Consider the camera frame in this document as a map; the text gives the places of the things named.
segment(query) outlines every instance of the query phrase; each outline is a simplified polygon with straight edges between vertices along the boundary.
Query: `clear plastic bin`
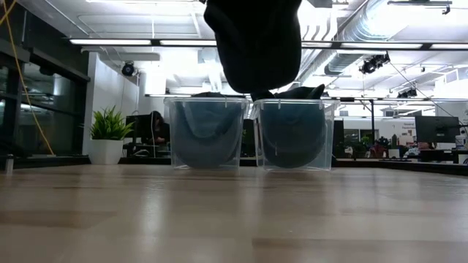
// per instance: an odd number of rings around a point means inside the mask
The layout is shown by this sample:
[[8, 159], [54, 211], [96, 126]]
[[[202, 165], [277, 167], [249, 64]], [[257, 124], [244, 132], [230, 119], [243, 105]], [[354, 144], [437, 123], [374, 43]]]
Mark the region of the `clear plastic bin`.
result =
[[331, 169], [338, 102], [263, 99], [254, 103], [257, 164], [266, 170]]
[[238, 169], [247, 99], [166, 98], [175, 168]]

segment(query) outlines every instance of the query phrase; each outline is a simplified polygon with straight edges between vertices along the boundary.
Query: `wooden surface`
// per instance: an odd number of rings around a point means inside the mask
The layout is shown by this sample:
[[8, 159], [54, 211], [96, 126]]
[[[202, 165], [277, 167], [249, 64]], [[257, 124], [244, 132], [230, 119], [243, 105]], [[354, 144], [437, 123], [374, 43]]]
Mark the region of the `wooden surface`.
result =
[[466, 262], [468, 180], [81, 166], [0, 176], [0, 262]]

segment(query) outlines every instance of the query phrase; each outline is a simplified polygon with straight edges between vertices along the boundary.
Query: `yellow cable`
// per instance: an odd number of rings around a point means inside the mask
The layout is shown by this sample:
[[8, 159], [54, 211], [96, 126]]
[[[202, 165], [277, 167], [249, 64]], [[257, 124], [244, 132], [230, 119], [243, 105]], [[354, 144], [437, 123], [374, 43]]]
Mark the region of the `yellow cable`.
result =
[[7, 0], [4, 0], [3, 5], [5, 6], [5, 15], [3, 15], [3, 17], [2, 17], [1, 20], [0, 20], [0, 26], [2, 25], [3, 21], [5, 21], [5, 19], [7, 19], [8, 15], [9, 15], [9, 14], [11, 13], [11, 11], [13, 10], [13, 7], [15, 6], [16, 1], [17, 1], [17, 0], [13, 0], [13, 3], [12, 3], [12, 5], [10, 6], [10, 8], [9, 8], [8, 10], [6, 10], [6, 7], [7, 7]]
[[[12, 7], [15, 5], [15, 3], [16, 3], [16, 0], [13, 1], [9, 11], [12, 10]], [[7, 20], [8, 32], [10, 33], [10, 42], [12, 43], [12, 49], [13, 49], [13, 54], [15, 55], [16, 67], [18, 68], [18, 73], [20, 74], [20, 79], [21, 79], [21, 84], [23, 85], [24, 94], [26, 95], [26, 99], [28, 100], [29, 107], [31, 108], [32, 116], [34, 117], [34, 121], [36, 122], [37, 128], [39, 129], [39, 132], [41, 133], [42, 138], [45, 141], [45, 144], [47, 144], [47, 147], [49, 148], [50, 154], [54, 155], [53, 150], [50, 147], [49, 141], [45, 137], [44, 132], [42, 131], [41, 126], [39, 125], [39, 121], [37, 120], [36, 113], [34, 113], [34, 110], [32, 109], [32, 104], [31, 104], [31, 100], [29, 99], [28, 90], [26, 89], [26, 84], [24, 83], [23, 73], [21, 72], [21, 66], [20, 66], [20, 62], [18, 60], [18, 54], [16, 53], [16, 46], [15, 46], [15, 41], [13, 40], [12, 27], [10, 25], [10, 19], [8, 18], [9, 11], [7, 11], [7, 3], [4, 2], [3, 8], [5, 10], [4, 19]]]

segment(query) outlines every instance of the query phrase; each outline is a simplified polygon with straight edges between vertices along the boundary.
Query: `exposed ductwork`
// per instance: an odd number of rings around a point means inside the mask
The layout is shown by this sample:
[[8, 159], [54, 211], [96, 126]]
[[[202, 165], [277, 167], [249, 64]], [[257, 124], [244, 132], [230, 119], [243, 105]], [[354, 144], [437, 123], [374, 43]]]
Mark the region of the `exposed ductwork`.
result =
[[[348, 25], [338, 33], [336, 41], [387, 41], [400, 32], [407, 23], [401, 21], [404, 18], [392, 21], [385, 19], [388, 16], [384, 10], [387, 7], [387, 2], [388, 0], [367, 1]], [[324, 50], [316, 57], [310, 68], [302, 74], [302, 78], [313, 74], [338, 76], [361, 57], [362, 54], [342, 54], [335, 50]]]
[[221, 92], [222, 80], [221, 80], [221, 68], [218, 67], [219, 57], [218, 53], [214, 48], [206, 47], [199, 52], [199, 60], [203, 60], [208, 70], [208, 77], [210, 79], [211, 91]]

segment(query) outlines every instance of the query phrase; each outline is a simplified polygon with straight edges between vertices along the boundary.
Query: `wire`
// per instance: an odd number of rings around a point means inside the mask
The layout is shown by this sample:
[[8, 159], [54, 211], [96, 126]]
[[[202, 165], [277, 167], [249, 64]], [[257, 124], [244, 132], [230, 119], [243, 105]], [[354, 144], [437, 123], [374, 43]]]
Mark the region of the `wire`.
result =
[[135, 110], [133, 111], [133, 113], [135, 111], [138, 111], [138, 107], [140, 106], [140, 73], [137, 74], [137, 98], [135, 99]]
[[[16, 0], [13, 1], [12, 5], [10, 6], [9, 11], [12, 10], [13, 6], [15, 5], [15, 3], [16, 3]], [[19, 73], [19, 75], [20, 75], [21, 85], [23, 86], [24, 94], [26, 95], [26, 100], [28, 101], [28, 104], [29, 104], [29, 107], [31, 108], [31, 113], [32, 113], [32, 116], [33, 116], [33, 118], [34, 118], [34, 121], [36, 122], [37, 128], [39, 129], [39, 132], [40, 132], [42, 138], [44, 139], [45, 144], [47, 145], [50, 154], [51, 154], [51, 155], [55, 155], [55, 154], [53, 153], [52, 148], [50, 147], [49, 141], [47, 140], [47, 138], [46, 138], [45, 135], [44, 135], [44, 131], [42, 130], [42, 128], [41, 128], [41, 126], [40, 126], [40, 124], [39, 124], [39, 121], [37, 120], [36, 113], [34, 113], [34, 110], [33, 110], [33, 108], [32, 108], [32, 104], [31, 104], [31, 100], [30, 100], [30, 98], [29, 98], [28, 89], [26, 88], [26, 84], [24, 83], [23, 73], [22, 73], [22, 71], [21, 71], [20, 62], [19, 62], [19, 60], [18, 60], [18, 54], [17, 54], [17, 52], [16, 52], [15, 40], [13, 39], [12, 27], [11, 27], [11, 25], [10, 25], [10, 19], [8, 18], [9, 11], [7, 10], [7, 3], [4, 3], [3, 8], [4, 8], [4, 10], [5, 10], [4, 19], [7, 21], [8, 33], [10, 34], [10, 42], [11, 42], [11, 44], [12, 44], [13, 54], [15, 55], [16, 67], [18, 68], [18, 73]]]
[[124, 86], [122, 87], [122, 98], [120, 100], [120, 111], [122, 111], [122, 107], [124, 106], [125, 82], [127, 81], [127, 79], [124, 76], [122, 76], [122, 79], [124, 80]]
[[1, 18], [0, 20], [0, 26], [2, 25], [2, 23], [8, 18], [8, 15], [11, 13], [11, 11], [13, 10], [13, 7], [15, 7], [15, 4], [16, 4], [16, 1], [17, 0], [13, 0], [13, 3], [12, 5], [10, 6], [10, 8], [7, 10], [7, 2], [4, 1], [3, 2], [3, 5], [4, 5], [4, 9], [5, 9], [5, 15], [3, 15], [3, 17]]
[[[395, 69], [395, 70], [396, 70], [396, 71], [397, 71], [397, 72], [398, 72], [398, 73], [399, 73], [399, 74], [416, 90], [416, 91], [418, 91], [420, 94], [422, 94], [423, 96], [425, 96], [430, 102], [432, 102], [432, 104], [434, 104], [434, 106], [435, 106], [436, 108], [441, 109], [443, 112], [447, 113], [450, 117], [457, 118], [457, 117], [451, 115], [451, 114], [450, 114], [447, 110], [445, 110], [443, 107], [441, 107], [440, 105], [438, 105], [435, 101], [433, 101], [433, 100], [431, 99], [431, 97], [425, 95], [418, 87], [416, 87], [416, 85], [414, 85], [411, 81], [409, 81], [409, 80], [403, 75], [403, 73], [401, 73], [401, 72], [396, 68], [395, 65], [393, 65], [391, 62], [389, 62], [389, 64], [392, 65], [392, 67], [393, 67], [393, 68], [394, 68], [394, 69]], [[459, 119], [459, 118], [457, 118], [457, 119], [458, 119], [458, 122], [463, 126], [464, 124], [460, 121], [460, 119]], [[462, 128], [465, 130], [465, 134], [468, 134], [467, 128], [466, 128], [466, 127], [462, 127]]]
[[156, 158], [156, 142], [154, 139], [153, 120], [154, 120], [154, 111], [151, 112], [151, 137], [153, 138], [153, 158]]

